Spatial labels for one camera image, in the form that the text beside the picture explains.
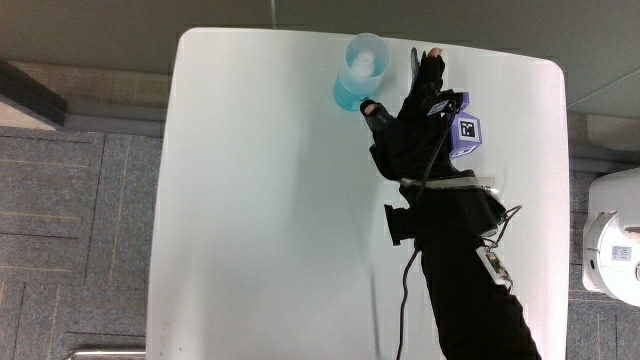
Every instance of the metal rail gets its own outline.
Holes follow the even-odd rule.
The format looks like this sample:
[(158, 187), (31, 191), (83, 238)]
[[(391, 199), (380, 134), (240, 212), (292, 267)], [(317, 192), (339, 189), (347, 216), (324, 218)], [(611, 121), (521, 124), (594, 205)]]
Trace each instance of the metal rail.
[(91, 350), (75, 350), (70, 353), (64, 360), (79, 360), (82, 356), (135, 356), (144, 359), (146, 351), (140, 349), (122, 349), (122, 350), (109, 350), (109, 349), (91, 349)]

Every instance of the black cable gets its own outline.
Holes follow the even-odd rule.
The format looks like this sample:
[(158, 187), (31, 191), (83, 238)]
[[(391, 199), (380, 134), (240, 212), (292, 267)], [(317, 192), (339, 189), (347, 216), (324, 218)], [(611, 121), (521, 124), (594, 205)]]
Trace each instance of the black cable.
[(453, 125), (453, 120), (456, 118), (456, 109), (457, 109), (456, 102), (452, 101), (451, 106), (452, 106), (451, 112), (448, 113), (449, 121), (447, 121), (447, 127), (444, 129), (444, 131), (440, 135), (440, 139), (438, 139), (438, 146), (433, 151), (433, 154), (431, 155), (431, 159), (429, 160), (429, 164), (427, 165), (427, 168), (424, 171), (424, 177), (422, 178), (422, 185), (420, 185), (420, 191), (418, 191), (418, 196), (416, 196), (416, 200), (415, 200), (416, 202), (418, 202), (418, 200), (420, 199), (420, 196), (422, 196), (422, 192), (424, 191), (424, 188), (427, 186), (427, 179), (429, 177), (429, 172), (431, 171), (431, 167), (433, 166), (433, 163), (436, 161), (436, 157), (438, 156), (438, 152), (440, 151), (440, 148), (442, 147), (444, 140), (447, 138), (447, 135), (449, 135), (449, 130), (451, 130), (451, 125)]
[(502, 236), (504, 235), (504, 231), (507, 230), (507, 225), (509, 225), (509, 221), (516, 216), (516, 214), (518, 213), (518, 211), (520, 211), (520, 209), (522, 209), (522, 205), (518, 205), (516, 207), (513, 207), (509, 210), (506, 211), (506, 213), (510, 213), (513, 212), (511, 215), (507, 216), (507, 219), (504, 221), (504, 225), (502, 225), (502, 230), (500, 231), (500, 235), (498, 235), (498, 239), (491, 244), (488, 248), (487, 248), (487, 252), (491, 251), (491, 249), (498, 247), (498, 243), (500, 242), (500, 240), (502, 239)]
[(402, 305), (400, 305), (400, 344), (398, 344), (398, 355), (396, 356), (396, 360), (400, 360), (400, 355), (402, 355), (402, 339), (404, 337), (404, 306), (407, 304), (407, 296), (409, 295), (409, 289), (407, 288), (407, 275), (409, 274), (409, 269), (411, 268), (411, 264), (413, 264), (413, 260), (418, 256), (418, 252), (418, 249), (413, 252), (407, 267), (404, 269), (404, 275), (402, 275), (404, 296), (402, 297)]

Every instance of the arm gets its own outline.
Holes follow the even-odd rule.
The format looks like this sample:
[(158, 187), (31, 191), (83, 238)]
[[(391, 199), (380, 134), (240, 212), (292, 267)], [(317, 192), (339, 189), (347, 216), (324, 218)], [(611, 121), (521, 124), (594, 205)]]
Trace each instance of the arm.
[[(420, 179), (425, 159), (433, 154), (434, 141), (442, 130), (439, 115), (427, 117), (423, 106), (434, 88), (440, 91), (442, 87), (444, 62), (439, 53), (432, 54), (434, 50), (430, 55), (435, 56), (423, 54), (415, 86), (397, 119), (384, 115), (388, 113), (382, 104), (368, 101), (361, 107), (365, 119), (372, 118), (376, 125), (372, 129), (376, 165), (391, 180)], [(448, 153), (448, 148), (440, 149), (432, 174), (459, 176), (450, 166)], [(397, 221), (397, 230), (402, 232), (399, 238), (414, 237), (416, 250), (422, 251), (422, 270), (445, 356), (449, 360), (541, 359), (518, 299), (504, 286), (495, 285), (475, 252), (484, 242), (469, 225), (477, 221), (469, 221), (467, 213), (486, 208), (487, 200), (449, 189), (427, 190), (416, 202), (417, 188), (401, 186), (400, 192), (410, 207), (393, 210), (390, 230), (392, 236), (398, 234), (393, 229)]]

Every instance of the wire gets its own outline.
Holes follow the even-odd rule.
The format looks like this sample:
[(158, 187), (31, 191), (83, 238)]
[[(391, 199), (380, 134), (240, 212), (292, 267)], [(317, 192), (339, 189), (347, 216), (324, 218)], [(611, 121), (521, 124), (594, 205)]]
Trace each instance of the wire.
[(487, 252), (491, 251), (491, 249), (493, 248), (498, 247), (498, 243), (500, 242), (500, 240), (502, 240), (504, 231), (507, 230), (507, 225), (509, 225), (509, 221), (518, 213), (518, 211), (520, 211), (520, 209), (522, 209), (522, 205), (518, 205), (506, 211), (507, 214), (510, 212), (513, 212), (513, 213), (507, 216), (507, 219), (504, 221), (504, 225), (502, 225), (502, 230), (500, 231), (500, 235), (498, 235), (498, 239), (487, 248)]
[(407, 275), (409, 274), (409, 269), (411, 268), (411, 264), (413, 264), (413, 260), (418, 256), (418, 252), (418, 249), (413, 252), (407, 267), (404, 269), (404, 275), (402, 275), (404, 296), (402, 297), (402, 305), (400, 305), (400, 344), (398, 344), (398, 355), (396, 356), (396, 360), (400, 360), (400, 355), (402, 355), (402, 339), (404, 337), (404, 306), (407, 304), (407, 296), (409, 295), (409, 289), (407, 288)]
[(511, 284), (511, 286), (509, 287), (509, 294), (511, 294), (511, 290), (513, 290), (513, 281), (511, 281), (511, 279), (505, 279), (506, 281), (509, 282), (509, 284)]
[(579, 103), (579, 102), (581, 102), (581, 101), (583, 101), (583, 100), (586, 100), (586, 99), (588, 99), (588, 98), (592, 97), (593, 95), (595, 95), (595, 94), (599, 93), (599, 92), (600, 92), (600, 91), (602, 91), (602, 90), (605, 90), (605, 89), (607, 89), (607, 88), (610, 88), (611, 86), (613, 86), (613, 85), (615, 85), (615, 84), (619, 83), (620, 81), (622, 81), (622, 80), (624, 80), (624, 79), (628, 78), (629, 76), (633, 76), (633, 75), (637, 74), (637, 73), (638, 73), (638, 71), (640, 71), (640, 68), (635, 69), (635, 70), (633, 70), (632, 72), (630, 72), (629, 74), (627, 74), (627, 75), (625, 75), (625, 76), (623, 76), (623, 77), (621, 77), (621, 78), (619, 78), (619, 79), (614, 80), (613, 82), (611, 82), (611, 83), (609, 83), (609, 84), (607, 84), (607, 85), (605, 85), (605, 86), (603, 86), (603, 87), (601, 87), (601, 88), (597, 89), (596, 91), (592, 92), (591, 94), (589, 94), (589, 95), (587, 95), (587, 96), (584, 96), (584, 97), (582, 97), (581, 99), (578, 99), (578, 100), (574, 101), (573, 103), (571, 103), (571, 104), (569, 104), (569, 105), (567, 106), (567, 110), (568, 110), (570, 107), (572, 107), (573, 105), (575, 105), (575, 104), (577, 104), (577, 103)]

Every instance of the purple cube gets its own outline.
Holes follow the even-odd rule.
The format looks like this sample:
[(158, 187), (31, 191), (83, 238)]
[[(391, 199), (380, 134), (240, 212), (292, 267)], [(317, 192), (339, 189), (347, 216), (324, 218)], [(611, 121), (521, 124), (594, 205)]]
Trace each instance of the purple cube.
[(469, 93), (468, 92), (463, 92), (462, 93), (462, 105), (460, 106), (460, 111), (466, 109), (467, 106), (469, 106)]
[(480, 119), (463, 111), (459, 112), (451, 124), (451, 152), (449, 158), (457, 158), (473, 152), (482, 145)]

